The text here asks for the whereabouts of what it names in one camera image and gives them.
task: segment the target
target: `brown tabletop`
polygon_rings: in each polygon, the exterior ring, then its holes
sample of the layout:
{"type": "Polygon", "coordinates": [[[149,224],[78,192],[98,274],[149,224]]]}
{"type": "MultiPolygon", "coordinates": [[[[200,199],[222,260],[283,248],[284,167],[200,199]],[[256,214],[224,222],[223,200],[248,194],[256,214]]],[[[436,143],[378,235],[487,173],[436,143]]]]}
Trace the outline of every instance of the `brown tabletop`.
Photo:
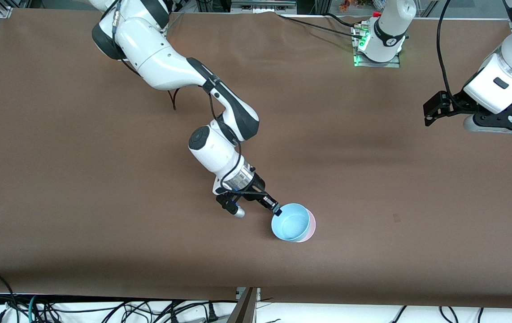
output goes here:
{"type": "MultiPolygon", "coordinates": [[[[214,200],[187,148],[212,119],[205,92],[183,88],[173,111],[100,53],[99,18],[0,20],[0,274],[16,292],[217,299],[260,286],[276,301],[512,307],[512,135],[465,131],[463,116],[424,126],[422,104],[444,88],[437,21],[412,23],[400,69],[354,67],[346,36],[273,13],[171,28],[177,51],[258,112],[243,154],[267,190],[314,213],[314,237],[290,244],[255,202],[235,219],[214,200]]],[[[508,33],[445,21],[455,91],[508,33]]]]}

